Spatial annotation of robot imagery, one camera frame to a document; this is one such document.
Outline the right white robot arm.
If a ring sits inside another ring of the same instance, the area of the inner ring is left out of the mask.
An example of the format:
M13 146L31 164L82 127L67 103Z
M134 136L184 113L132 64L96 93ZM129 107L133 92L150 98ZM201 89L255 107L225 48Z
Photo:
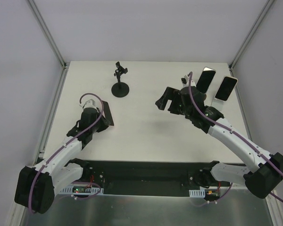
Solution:
M266 198L283 180L283 155L271 154L237 132L221 112L204 104L205 99L206 95L195 86L181 90L167 87L155 105L164 110L170 101L170 113L183 115L195 127L223 143L245 164L241 167L213 161L211 168L203 173L206 185L227 181L245 185L257 198Z

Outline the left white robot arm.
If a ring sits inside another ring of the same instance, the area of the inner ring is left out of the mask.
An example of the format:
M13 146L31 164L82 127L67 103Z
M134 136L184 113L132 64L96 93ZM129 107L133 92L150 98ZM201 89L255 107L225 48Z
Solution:
M60 147L34 166L19 172L15 203L34 213L45 213L57 194L73 181L90 179L88 163L75 158L91 141L94 133L106 130L110 122L96 107L83 109L80 120L70 129Z

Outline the pink-case phone front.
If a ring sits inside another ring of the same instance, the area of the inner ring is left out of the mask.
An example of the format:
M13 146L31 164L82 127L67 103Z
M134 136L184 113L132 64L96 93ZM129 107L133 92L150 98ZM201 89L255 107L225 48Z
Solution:
M105 117L106 117L107 120L110 121L110 127L112 127L112 126L114 126L114 121L113 121L113 117L112 117L112 113L111 113L109 104L106 101L102 101L102 103L103 103L103 110L102 111L105 111Z

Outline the black round-base phone stand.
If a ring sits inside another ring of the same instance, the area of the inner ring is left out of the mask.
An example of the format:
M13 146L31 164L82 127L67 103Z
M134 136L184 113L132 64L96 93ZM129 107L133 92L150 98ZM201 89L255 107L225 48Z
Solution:
M114 76L117 78L117 83L115 83L111 88L113 96L122 98L128 95L130 91L129 86L126 83L121 82L121 75L126 74L127 72L127 68L122 67L119 61L116 62Z

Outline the silver-edged phone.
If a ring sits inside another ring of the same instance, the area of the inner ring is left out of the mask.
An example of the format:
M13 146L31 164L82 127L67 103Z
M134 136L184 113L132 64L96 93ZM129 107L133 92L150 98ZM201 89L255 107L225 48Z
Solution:
M214 69L211 69L209 67L204 67L198 82L196 83L196 88L199 92L206 94L214 76L216 74L216 71Z

